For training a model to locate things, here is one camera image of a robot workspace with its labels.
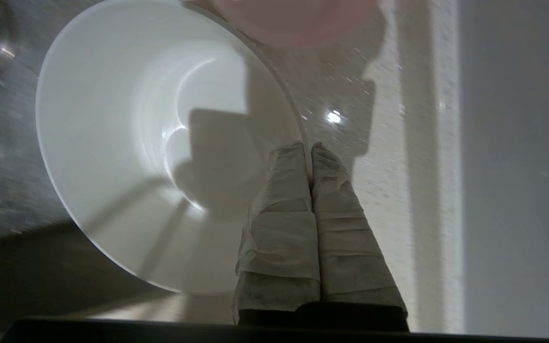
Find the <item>white wall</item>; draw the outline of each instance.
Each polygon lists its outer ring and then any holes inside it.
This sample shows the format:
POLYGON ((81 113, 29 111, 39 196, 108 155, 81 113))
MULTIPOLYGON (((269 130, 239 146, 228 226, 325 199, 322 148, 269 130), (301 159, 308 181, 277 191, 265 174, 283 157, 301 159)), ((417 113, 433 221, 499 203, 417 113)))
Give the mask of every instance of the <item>white wall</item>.
POLYGON ((466 330, 549 337, 549 1, 460 1, 466 330))

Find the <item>white bowl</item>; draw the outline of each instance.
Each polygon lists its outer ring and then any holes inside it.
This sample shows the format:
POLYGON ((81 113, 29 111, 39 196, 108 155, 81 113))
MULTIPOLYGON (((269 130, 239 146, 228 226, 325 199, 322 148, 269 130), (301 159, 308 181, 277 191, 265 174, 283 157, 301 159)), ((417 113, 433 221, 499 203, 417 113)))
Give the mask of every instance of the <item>white bowl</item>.
POLYGON ((166 289, 235 287, 266 156, 303 139, 250 45, 174 0, 109 0, 74 18, 41 68, 37 132, 65 208, 104 254, 166 289))

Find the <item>pink bowl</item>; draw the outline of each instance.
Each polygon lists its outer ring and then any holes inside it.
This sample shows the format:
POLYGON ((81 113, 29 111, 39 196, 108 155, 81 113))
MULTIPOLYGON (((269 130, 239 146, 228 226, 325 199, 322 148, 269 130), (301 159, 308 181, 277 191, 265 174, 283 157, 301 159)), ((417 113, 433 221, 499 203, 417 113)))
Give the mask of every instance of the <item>pink bowl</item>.
POLYGON ((376 0, 213 0, 239 30, 270 45, 335 41, 366 18, 376 0))

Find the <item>pink object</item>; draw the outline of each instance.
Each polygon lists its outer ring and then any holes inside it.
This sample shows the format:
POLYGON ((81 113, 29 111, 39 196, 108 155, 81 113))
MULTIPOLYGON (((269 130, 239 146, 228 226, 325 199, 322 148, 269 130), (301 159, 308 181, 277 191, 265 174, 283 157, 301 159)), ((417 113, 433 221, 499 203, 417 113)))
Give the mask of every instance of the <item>pink object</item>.
POLYGON ((277 46, 335 41, 366 18, 376 0, 213 0, 239 30, 277 46))

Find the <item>speckled surface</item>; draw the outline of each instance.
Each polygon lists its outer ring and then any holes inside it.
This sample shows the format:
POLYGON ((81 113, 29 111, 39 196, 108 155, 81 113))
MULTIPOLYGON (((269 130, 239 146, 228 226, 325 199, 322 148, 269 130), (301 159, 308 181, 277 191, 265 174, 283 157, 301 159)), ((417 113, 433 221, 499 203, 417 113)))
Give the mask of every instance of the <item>speckled surface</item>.
MULTIPOLYGON (((0 237, 68 219, 41 162, 33 99, 49 43, 95 2, 11 2, 22 44, 19 66, 0 74, 0 237)), ((413 331, 463 330, 456 6, 382 0, 333 45, 257 44, 290 90, 307 137, 351 172, 413 331), (339 123, 327 120, 331 111, 339 123)), ((228 304, 227 295, 171 295, 98 316, 226 323, 228 304)))

